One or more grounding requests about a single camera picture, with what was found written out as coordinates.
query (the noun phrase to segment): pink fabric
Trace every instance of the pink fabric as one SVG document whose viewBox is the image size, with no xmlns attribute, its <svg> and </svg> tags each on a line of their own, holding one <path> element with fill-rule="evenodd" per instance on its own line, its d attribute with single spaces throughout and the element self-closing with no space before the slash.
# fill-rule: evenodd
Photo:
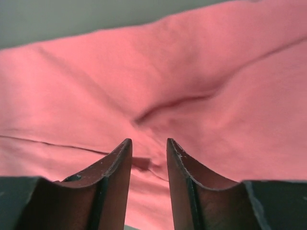
<svg viewBox="0 0 307 230">
<path fill-rule="evenodd" d="M 307 2 L 233 1 L 0 51 L 0 174 L 62 180 L 133 140 L 126 224 L 172 229 L 175 138 L 230 179 L 307 179 Z"/>
</svg>

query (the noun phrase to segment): gray background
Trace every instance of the gray background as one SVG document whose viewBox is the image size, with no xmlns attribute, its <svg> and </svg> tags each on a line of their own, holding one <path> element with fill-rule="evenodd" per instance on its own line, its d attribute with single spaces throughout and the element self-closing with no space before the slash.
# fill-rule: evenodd
<svg viewBox="0 0 307 230">
<path fill-rule="evenodd" d="M 148 23 L 222 1 L 225 0 L 0 0 L 0 49 Z"/>
</svg>

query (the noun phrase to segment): towel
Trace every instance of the towel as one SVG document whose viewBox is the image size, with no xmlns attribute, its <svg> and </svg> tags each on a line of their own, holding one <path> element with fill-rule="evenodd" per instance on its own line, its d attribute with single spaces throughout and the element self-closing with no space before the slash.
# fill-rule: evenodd
<svg viewBox="0 0 307 230">
<path fill-rule="evenodd" d="M 235 181 L 307 179 L 307 2 L 239 0 L 0 51 L 0 174 L 133 141 L 126 224 L 173 229 L 166 139 Z"/>
</svg>

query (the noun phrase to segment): gray table surface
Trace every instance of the gray table surface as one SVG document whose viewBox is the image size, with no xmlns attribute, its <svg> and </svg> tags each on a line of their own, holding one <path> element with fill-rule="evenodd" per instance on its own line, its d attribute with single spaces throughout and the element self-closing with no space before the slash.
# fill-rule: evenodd
<svg viewBox="0 0 307 230">
<path fill-rule="evenodd" d="M 0 0 L 0 49 L 149 23 L 222 1 L 225 0 Z"/>
</svg>

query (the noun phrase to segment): green-gray surface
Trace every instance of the green-gray surface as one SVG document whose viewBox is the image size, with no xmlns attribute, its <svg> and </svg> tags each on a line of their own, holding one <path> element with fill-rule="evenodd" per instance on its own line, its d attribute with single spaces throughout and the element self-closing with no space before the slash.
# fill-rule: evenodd
<svg viewBox="0 0 307 230">
<path fill-rule="evenodd" d="M 0 49 L 149 23 L 222 1 L 225 0 L 0 0 Z"/>
</svg>

